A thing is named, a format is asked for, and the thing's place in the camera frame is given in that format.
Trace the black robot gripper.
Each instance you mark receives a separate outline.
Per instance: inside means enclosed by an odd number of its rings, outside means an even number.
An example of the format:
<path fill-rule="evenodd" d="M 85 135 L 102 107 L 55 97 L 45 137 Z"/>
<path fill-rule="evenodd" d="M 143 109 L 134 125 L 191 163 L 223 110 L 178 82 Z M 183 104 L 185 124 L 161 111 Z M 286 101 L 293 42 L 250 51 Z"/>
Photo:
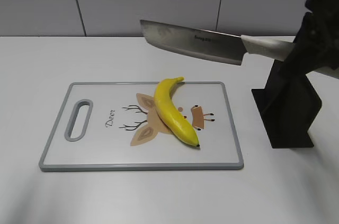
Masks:
<path fill-rule="evenodd" d="M 306 0 L 294 48 L 281 65 L 282 75 L 338 69 L 338 0 Z"/>

